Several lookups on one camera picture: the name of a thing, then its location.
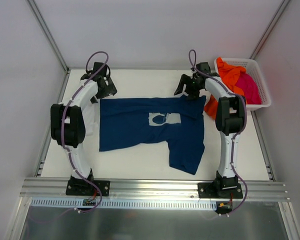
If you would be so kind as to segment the blue printed t shirt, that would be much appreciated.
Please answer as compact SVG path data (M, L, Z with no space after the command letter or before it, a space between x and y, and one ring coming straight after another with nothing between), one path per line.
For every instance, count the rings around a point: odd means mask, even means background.
M206 97L116 98L100 101L99 151L167 142L169 166L195 175L205 151Z

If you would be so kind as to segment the orange t shirt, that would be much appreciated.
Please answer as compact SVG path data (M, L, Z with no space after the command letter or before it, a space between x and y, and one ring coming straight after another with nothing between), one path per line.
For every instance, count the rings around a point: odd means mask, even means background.
M234 66L223 61L221 57L216 59L218 74L222 82L235 94L245 96L244 91L236 86L241 74L246 73L246 69L242 66ZM205 113L213 120L216 119L218 101L210 96L208 103L204 106Z

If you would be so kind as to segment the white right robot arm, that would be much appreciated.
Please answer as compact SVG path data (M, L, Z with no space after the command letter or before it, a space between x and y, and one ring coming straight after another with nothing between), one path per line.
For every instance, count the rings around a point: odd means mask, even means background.
M243 199L236 161L240 135L247 124L245 99L231 91L217 73L211 72L207 62L191 65L192 75L181 75L174 94L185 92L189 100L197 100L200 90L208 91L217 100L215 126L221 139L220 162L216 177L202 191L210 198Z

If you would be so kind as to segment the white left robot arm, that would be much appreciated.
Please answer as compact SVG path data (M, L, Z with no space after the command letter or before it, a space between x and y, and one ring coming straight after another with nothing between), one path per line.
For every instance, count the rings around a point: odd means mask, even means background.
M67 182L68 196L108 196L110 182L95 180L85 157L83 142L88 126L95 124L95 104L100 99L115 95L117 89L106 63L95 62L80 78L79 88L67 101L50 108L51 138L61 146L72 168Z

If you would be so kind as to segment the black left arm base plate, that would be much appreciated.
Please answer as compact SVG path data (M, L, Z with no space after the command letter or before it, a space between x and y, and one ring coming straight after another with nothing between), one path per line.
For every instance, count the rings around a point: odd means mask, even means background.
M108 180L93 180L94 185L98 187L103 197L108 197L110 192L110 181ZM67 187L65 190L66 196L84 196L84 197L93 197L100 196L100 193L97 191L97 188L92 186L90 183L87 183L83 179L71 178L67 182Z

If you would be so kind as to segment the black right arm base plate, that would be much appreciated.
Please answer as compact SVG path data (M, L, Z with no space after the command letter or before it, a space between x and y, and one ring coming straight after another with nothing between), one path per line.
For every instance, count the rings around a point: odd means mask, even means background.
M199 182L197 184L198 196L200 199L243 199L243 191L238 183L233 188L221 189L213 182Z

